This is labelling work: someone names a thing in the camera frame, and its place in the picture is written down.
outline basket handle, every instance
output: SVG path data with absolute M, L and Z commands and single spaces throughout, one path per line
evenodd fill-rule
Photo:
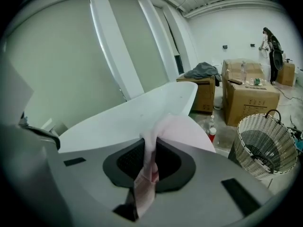
M 271 110 L 269 110 L 268 112 L 267 112 L 267 114 L 265 115 L 265 118 L 267 118 L 268 117 L 268 115 L 269 115 L 269 113 L 271 112 L 271 111 L 276 111 L 278 114 L 279 114 L 279 124 L 281 124 L 281 114 L 280 114 L 280 112 L 277 110 L 277 109 L 271 109 Z
M 272 160 L 271 159 L 269 159 L 268 157 L 265 157 L 265 156 L 262 156 L 262 155 L 253 155 L 253 156 L 251 156 L 251 159 L 256 159 L 256 158 L 262 158 L 262 159 L 265 159 L 266 161 L 268 161 L 270 164 L 271 164 L 271 166 L 272 167 L 270 167 L 270 173 L 271 174 L 273 174 L 274 173 L 274 170 L 275 170 L 275 165 L 274 165 L 274 163 L 272 162 Z

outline person with long hair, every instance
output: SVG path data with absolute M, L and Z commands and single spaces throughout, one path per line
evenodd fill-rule
M 273 33 L 268 28 L 263 28 L 263 34 L 265 34 L 262 45 L 259 47 L 259 50 L 262 50 L 264 43 L 268 43 L 270 52 L 269 52 L 269 62 L 270 62 L 270 83 L 275 84 L 276 78 L 278 77 L 278 70 L 275 66 L 273 53 L 275 50 L 282 50 L 281 45 L 278 39 L 273 35 Z

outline box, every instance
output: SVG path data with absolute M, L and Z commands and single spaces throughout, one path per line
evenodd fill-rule
M 294 83 L 294 64 L 284 62 L 282 70 L 278 71 L 277 82 L 282 85 L 293 86 Z
M 191 81 L 198 85 L 197 94 L 191 108 L 192 112 L 206 115 L 211 115 L 213 113 L 215 91 L 214 76 L 210 78 L 194 79 L 185 78 L 182 75 L 177 81 Z
M 245 117 L 252 114 L 266 114 L 278 106 L 280 94 L 269 83 L 266 86 L 237 85 L 228 79 L 241 80 L 241 65 L 243 59 L 224 60 L 222 67 L 223 111 L 225 122 L 237 126 Z M 254 61 L 246 62 L 246 80 L 250 78 L 264 79 L 261 65 Z

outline white bathtub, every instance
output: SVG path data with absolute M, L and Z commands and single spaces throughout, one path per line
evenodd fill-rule
M 126 103 L 92 116 L 59 139 L 60 153 L 105 147 L 139 138 L 164 115 L 188 115 L 197 84 L 170 82 Z

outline floor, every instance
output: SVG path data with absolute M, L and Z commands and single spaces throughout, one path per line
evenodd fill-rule
M 294 125 L 300 130 L 303 130 L 303 87 L 299 85 L 295 85 L 294 87 L 289 87 L 285 85 L 281 85 L 276 83 L 276 88 L 280 89 L 280 100 L 278 104 L 277 110 L 281 113 L 282 123 L 285 126 L 291 127 L 291 120 Z M 222 107 L 222 96 L 223 89 L 222 84 L 220 83 L 220 87 L 216 87 L 215 89 L 215 97 L 214 97 L 214 106 L 217 108 Z M 217 133 L 214 139 L 214 147 L 216 148 L 216 152 L 220 155 L 228 157 L 229 151 L 232 147 L 233 140 L 236 134 L 236 127 L 227 126 L 223 117 L 223 110 L 213 110 L 215 127 L 217 129 Z M 210 116 L 193 114 L 189 115 L 192 119 L 194 119 L 203 129 L 207 127 L 207 122 Z M 276 194 L 283 189 L 286 189 L 290 186 L 293 180 L 296 177 L 298 170 L 300 169 L 299 163 L 288 174 L 279 176 L 274 178 L 272 181 L 262 181 L 262 183 L 269 188 L 269 190 Z

